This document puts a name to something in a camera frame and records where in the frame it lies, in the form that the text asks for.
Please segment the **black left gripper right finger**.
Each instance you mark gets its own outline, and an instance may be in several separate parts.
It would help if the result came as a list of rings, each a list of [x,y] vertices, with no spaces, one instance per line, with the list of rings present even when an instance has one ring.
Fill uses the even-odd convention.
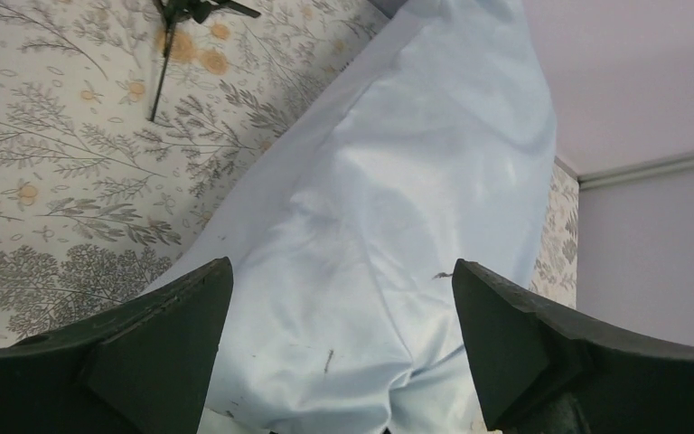
[[[455,308],[485,426],[694,433],[694,346],[640,335],[460,259]]]

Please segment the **light blue pillowcase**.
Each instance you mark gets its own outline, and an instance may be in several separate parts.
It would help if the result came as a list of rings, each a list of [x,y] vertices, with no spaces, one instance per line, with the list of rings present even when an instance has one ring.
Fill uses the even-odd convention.
[[[208,418],[472,432],[452,274],[529,284],[555,139],[521,2],[405,3],[160,277],[231,262]]]

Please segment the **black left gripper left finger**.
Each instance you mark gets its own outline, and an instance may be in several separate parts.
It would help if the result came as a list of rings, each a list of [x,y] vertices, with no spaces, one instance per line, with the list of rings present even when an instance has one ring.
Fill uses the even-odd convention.
[[[0,433],[193,433],[233,289],[213,260],[118,307],[0,348]]]

